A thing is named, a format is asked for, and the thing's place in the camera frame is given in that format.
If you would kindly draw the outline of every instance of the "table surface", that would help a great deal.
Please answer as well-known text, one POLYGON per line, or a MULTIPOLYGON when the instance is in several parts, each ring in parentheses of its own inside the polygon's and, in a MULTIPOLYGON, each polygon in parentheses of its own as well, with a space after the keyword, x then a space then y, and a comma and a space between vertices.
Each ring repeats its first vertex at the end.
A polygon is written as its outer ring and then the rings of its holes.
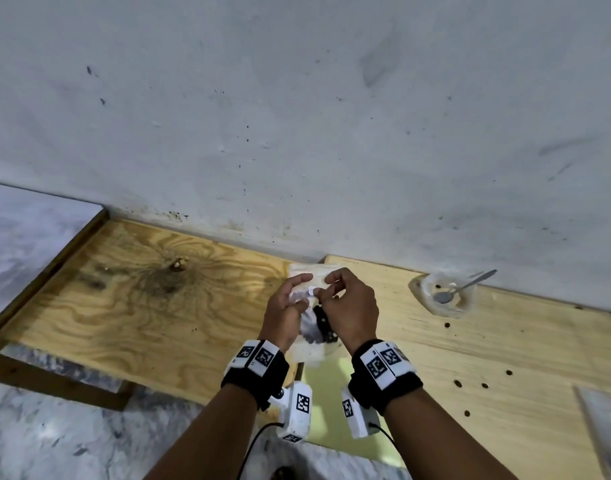
MULTIPOLYGON (((243 342, 257 337, 288 265, 199 237, 110 221, 0 337, 205 404, 243 342)), ((293 364, 287 381, 295 371, 293 364)))
POLYGON ((0 185, 0 313, 102 210, 0 185))
MULTIPOLYGON (((374 288, 379 338, 396 342, 429 393, 519 478, 602 478, 572 386, 611 392, 611 314, 478 287, 469 315, 445 319, 409 290, 419 273, 336 256, 326 263, 374 288)), ((340 392, 351 371, 344 349, 305 368, 313 388, 308 440, 402 466, 382 435, 352 440, 340 392)))

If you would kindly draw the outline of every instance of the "finger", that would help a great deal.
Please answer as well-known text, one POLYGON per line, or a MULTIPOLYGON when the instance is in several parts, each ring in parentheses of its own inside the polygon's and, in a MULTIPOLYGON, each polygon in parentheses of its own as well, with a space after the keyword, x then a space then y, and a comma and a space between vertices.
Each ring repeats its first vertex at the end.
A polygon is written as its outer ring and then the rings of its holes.
POLYGON ((290 308, 294 308, 300 315, 308 309, 308 306, 310 306, 310 302, 307 299, 300 299, 296 303, 290 305, 290 308))
POLYGON ((345 290, 345 283, 342 281, 336 281, 330 286, 328 286, 326 289, 316 288, 314 293, 317 299, 323 303, 327 299, 332 298, 334 295, 343 290, 345 290))
POLYGON ((336 269, 332 273, 326 276, 324 280, 326 283, 333 283, 335 281, 342 280, 346 284, 360 281, 357 276, 352 273, 347 267, 342 267, 341 269, 336 269))
POLYGON ((312 273, 301 273, 297 274, 296 276, 292 276, 281 284, 277 292, 282 295, 288 295, 295 286, 300 285, 301 283, 309 282, 313 277, 314 275, 312 273))

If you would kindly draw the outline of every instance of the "left hand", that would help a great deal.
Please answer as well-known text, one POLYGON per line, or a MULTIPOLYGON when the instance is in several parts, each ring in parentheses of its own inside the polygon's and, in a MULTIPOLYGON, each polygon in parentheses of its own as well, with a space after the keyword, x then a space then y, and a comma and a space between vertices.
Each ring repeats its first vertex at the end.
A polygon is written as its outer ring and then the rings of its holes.
POLYGON ((301 314, 308 309, 309 302, 302 299, 290 304, 290 292, 301 283, 312 280, 312 273, 301 273, 288 278, 269 297, 259 340, 268 340, 285 354, 299 335, 301 314))

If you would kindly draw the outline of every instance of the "hand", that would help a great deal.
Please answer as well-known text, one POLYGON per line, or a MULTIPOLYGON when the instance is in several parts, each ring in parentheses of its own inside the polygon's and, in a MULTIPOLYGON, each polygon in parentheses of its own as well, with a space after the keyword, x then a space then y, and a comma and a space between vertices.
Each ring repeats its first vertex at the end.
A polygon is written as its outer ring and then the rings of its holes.
POLYGON ((309 282, 312 273, 301 273, 288 278, 269 297, 263 326, 259 332, 259 340, 268 340, 275 344, 284 354, 299 335, 301 314, 308 309, 309 302, 302 299, 290 305, 289 297, 292 289, 301 283, 309 282))
POLYGON ((326 276, 327 289, 317 288, 315 296, 328 315, 333 329, 350 355, 368 340, 377 338, 379 308, 375 291, 359 280, 348 268, 337 269, 326 276), (341 298, 336 294, 346 290, 341 298))

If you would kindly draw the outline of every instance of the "forearm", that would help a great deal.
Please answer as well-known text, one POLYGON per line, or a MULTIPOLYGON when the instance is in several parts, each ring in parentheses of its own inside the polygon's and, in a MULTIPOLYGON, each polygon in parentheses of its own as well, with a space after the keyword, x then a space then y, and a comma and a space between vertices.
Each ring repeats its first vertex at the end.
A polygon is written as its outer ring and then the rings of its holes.
POLYGON ((390 401, 384 418, 414 480, 516 480, 423 389, 390 401))
POLYGON ((226 384, 144 480, 234 479, 256 413, 252 394, 226 384))

